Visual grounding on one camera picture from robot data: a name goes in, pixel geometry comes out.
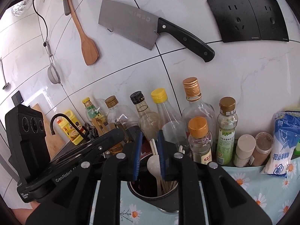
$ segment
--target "black cable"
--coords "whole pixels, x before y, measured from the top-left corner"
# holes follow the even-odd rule
[[[33,9],[34,9],[35,13],[38,16],[40,16],[42,18],[42,20],[44,21],[44,23],[45,23],[45,26],[46,26],[46,40],[44,41],[43,46],[46,47],[47,46],[47,39],[48,39],[48,27],[47,27],[47,24],[46,24],[45,19],[40,14],[38,14],[38,12],[36,11],[36,9],[35,9],[35,0],[32,0],[32,5],[33,5]]]

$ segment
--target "white spoon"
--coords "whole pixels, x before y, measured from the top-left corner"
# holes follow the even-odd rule
[[[151,156],[147,162],[148,171],[156,178],[157,196],[161,196],[161,167],[159,163],[159,155]]]

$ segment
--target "camera lens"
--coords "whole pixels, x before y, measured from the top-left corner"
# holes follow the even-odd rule
[[[22,119],[22,126],[23,126],[23,129],[25,132],[29,131],[29,122],[26,117],[23,117],[23,119]]]
[[[31,118],[31,128],[34,133],[38,132],[38,123],[35,118]]]
[[[39,120],[38,125],[40,126],[40,130],[43,131],[44,130],[44,125],[42,120]]]

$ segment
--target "black bottle cap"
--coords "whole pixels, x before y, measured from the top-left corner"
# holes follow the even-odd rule
[[[130,100],[134,105],[136,105],[141,103],[143,100],[145,100],[145,98],[141,91],[137,91],[130,95]]]

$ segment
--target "jar lid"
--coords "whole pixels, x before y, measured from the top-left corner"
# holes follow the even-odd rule
[[[187,97],[196,97],[201,95],[198,79],[196,77],[187,78],[182,83]]]
[[[164,88],[158,88],[152,91],[151,97],[156,104],[162,103],[168,99],[166,90]]]
[[[108,108],[112,108],[114,107],[116,104],[119,103],[119,101],[117,100],[116,96],[110,96],[105,100],[105,103],[107,105]]]
[[[139,104],[145,100],[144,95],[141,91],[134,92],[130,95],[130,100],[134,105]]]
[[[82,103],[83,103],[83,104],[86,104],[89,100],[90,100],[90,98],[89,98],[89,97],[86,97],[85,99],[82,100]]]
[[[250,134],[244,134],[238,139],[238,144],[236,146],[236,155],[240,159],[249,158],[256,146],[255,138]]]
[[[207,120],[204,117],[195,117],[188,122],[190,135],[196,139],[203,138],[208,133]]]
[[[256,146],[255,149],[261,154],[268,154],[271,152],[274,139],[272,135],[267,132],[258,133],[255,137]]]
[[[230,116],[235,113],[236,101],[232,97],[223,97],[220,100],[220,113],[225,116]]]

